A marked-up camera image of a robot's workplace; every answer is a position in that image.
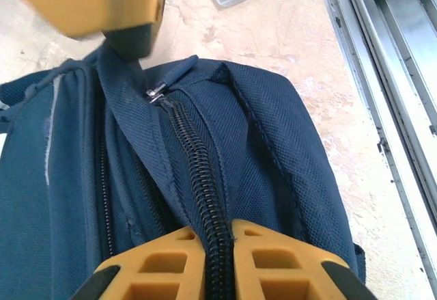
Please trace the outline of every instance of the metal zipper slider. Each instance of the metal zipper slider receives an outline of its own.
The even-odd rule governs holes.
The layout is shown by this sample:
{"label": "metal zipper slider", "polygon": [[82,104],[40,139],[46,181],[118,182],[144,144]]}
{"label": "metal zipper slider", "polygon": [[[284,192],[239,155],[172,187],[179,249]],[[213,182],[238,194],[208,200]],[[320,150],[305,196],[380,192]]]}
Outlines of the metal zipper slider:
{"label": "metal zipper slider", "polygon": [[146,92],[147,96],[150,98],[150,102],[153,103],[164,96],[164,90],[178,81],[193,66],[195,66],[198,61],[199,57],[197,55],[190,56],[182,60],[177,66],[165,74],[162,81],[153,90],[148,90]]}

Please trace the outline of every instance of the blue fabric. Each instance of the blue fabric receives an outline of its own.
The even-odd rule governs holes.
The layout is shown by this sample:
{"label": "blue fabric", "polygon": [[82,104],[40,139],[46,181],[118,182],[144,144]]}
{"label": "blue fabric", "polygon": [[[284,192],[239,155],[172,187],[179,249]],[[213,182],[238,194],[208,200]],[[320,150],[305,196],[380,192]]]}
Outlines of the blue fabric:
{"label": "blue fabric", "polygon": [[[163,226],[190,225],[206,246],[181,145],[166,112],[143,93],[163,81],[209,150],[229,222],[247,219],[331,251],[365,279],[322,142],[290,82],[231,62],[200,59],[184,74],[178,64],[139,79],[104,44],[81,62],[0,86],[0,100],[15,106],[0,111],[9,125],[0,299],[67,299],[107,257],[100,157],[108,161],[115,253],[161,236]],[[153,215],[157,195],[165,223]]]}

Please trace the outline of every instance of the zipper pull tab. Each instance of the zipper pull tab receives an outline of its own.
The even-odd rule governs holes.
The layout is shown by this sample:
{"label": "zipper pull tab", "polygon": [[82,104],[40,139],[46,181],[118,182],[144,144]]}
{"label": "zipper pull tab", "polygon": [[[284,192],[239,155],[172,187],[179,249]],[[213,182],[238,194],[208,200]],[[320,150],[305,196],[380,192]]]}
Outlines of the zipper pull tab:
{"label": "zipper pull tab", "polygon": [[190,56],[182,60],[177,66],[165,74],[162,81],[153,90],[148,90],[146,92],[147,96],[150,98],[150,102],[153,103],[160,97],[164,96],[164,90],[178,81],[193,66],[195,66],[198,61],[199,57],[197,55]]}

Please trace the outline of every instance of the concrete floor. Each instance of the concrete floor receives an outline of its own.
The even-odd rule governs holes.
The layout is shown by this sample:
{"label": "concrete floor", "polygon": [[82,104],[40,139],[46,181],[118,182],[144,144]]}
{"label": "concrete floor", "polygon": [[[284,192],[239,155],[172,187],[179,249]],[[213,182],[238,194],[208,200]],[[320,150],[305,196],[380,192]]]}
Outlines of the concrete floor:
{"label": "concrete floor", "polygon": [[[22,0],[0,0],[0,83],[82,58],[100,37],[58,34]],[[286,76],[324,142],[379,299],[433,299],[375,128],[341,56],[323,0],[167,0],[153,66],[198,54]]]}

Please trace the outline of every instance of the navy blue backpack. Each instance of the navy blue backpack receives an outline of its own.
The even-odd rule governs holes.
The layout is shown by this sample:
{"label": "navy blue backpack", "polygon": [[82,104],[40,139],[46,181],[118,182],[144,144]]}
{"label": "navy blue backpack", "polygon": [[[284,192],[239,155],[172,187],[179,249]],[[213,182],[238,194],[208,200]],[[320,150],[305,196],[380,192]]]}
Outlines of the navy blue backpack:
{"label": "navy blue backpack", "polygon": [[0,299],[67,299],[103,260],[184,226],[206,251],[207,299],[233,299],[237,218],[365,279],[322,142],[280,75],[196,56],[140,72],[103,44],[1,85],[0,133]]}

